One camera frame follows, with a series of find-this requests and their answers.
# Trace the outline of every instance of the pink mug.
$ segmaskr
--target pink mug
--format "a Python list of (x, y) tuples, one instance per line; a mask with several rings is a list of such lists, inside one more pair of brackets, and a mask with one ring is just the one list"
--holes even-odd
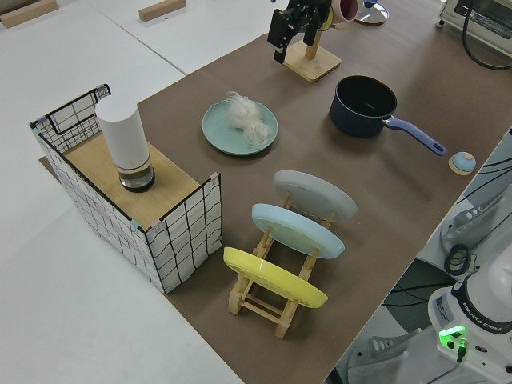
[(358, 0), (333, 0), (333, 24), (351, 22), (358, 14)]

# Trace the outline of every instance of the toaster oven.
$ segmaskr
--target toaster oven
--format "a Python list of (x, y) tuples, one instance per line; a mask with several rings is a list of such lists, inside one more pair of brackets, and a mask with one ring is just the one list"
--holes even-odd
[[(512, 0), (473, 0), (468, 35), (512, 56)], [(439, 15), (444, 22), (462, 30), (470, 0), (446, 0)]]

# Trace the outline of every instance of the saucepan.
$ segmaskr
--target saucepan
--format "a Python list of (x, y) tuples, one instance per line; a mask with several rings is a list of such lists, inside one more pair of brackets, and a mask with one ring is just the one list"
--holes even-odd
[(367, 76), (349, 76), (336, 86), (329, 115), (337, 128), (359, 138), (380, 133), (384, 126), (403, 130), (439, 156), (448, 151), (414, 124), (395, 118), (397, 98), (384, 83)]

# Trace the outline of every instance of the grid pattern basket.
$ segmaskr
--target grid pattern basket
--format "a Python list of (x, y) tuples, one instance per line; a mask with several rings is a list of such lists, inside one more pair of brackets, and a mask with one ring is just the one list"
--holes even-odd
[(84, 219), (166, 294), (221, 247), (220, 174), (210, 176), (143, 230), (64, 155), (100, 131), (94, 108), (108, 94), (108, 85), (101, 85), (35, 120), (30, 128)]

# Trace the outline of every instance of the wooden stand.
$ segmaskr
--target wooden stand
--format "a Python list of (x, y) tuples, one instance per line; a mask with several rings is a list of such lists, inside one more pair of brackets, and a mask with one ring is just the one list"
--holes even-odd
[(318, 45), (321, 36), (322, 32), (319, 30), (312, 46), (296, 42), (286, 51), (285, 66), (308, 82), (316, 82), (342, 63), (340, 58)]
[[(290, 208), (290, 193), (286, 194), (286, 199), (283, 203), (283, 208)], [(335, 219), (335, 212), (333, 212), (324, 222), (323, 226), (329, 228), (332, 221)], [(253, 255), (259, 258), (265, 259), (268, 255), (270, 248), (274, 240), (270, 237), (270, 230), (267, 230), (256, 248), (253, 249)], [(316, 263), (318, 256), (318, 250), (315, 250), (312, 255), (306, 256), (306, 260), (302, 265), (299, 277), (302, 280), (308, 281), (314, 264)], [(250, 291), (253, 286), (253, 282), (246, 278), (243, 274), (238, 274), (237, 282), (234, 284), (233, 289), (230, 292), (229, 299), (229, 311), (232, 314), (238, 314), (240, 309), (244, 306), (245, 308), (252, 310), (253, 312), (263, 316), (276, 323), (274, 328), (274, 336), (276, 338), (283, 339), (285, 337), (288, 328), (295, 316), (295, 311), (298, 307), (298, 302), (295, 300), (288, 300), (283, 310), (272, 306), (268, 302), (261, 300), (253, 296)]]
[(138, 11), (138, 16), (143, 22), (148, 22), (154, 18), (159, 18), (164, 14), (168, 14), (174, 10), (179, 10), (186, 6), (186, 0), (164, 0), (163, 2), (157, 2), (152, 6), (147, 6)]
[(3, 14), (0, 16), (0, 20), (6, 28), (11, 28), (56, 9), (58, 9), (58, 4), (55, 0), (40, 0), (34, 4), (29, 4), (18, 10)]

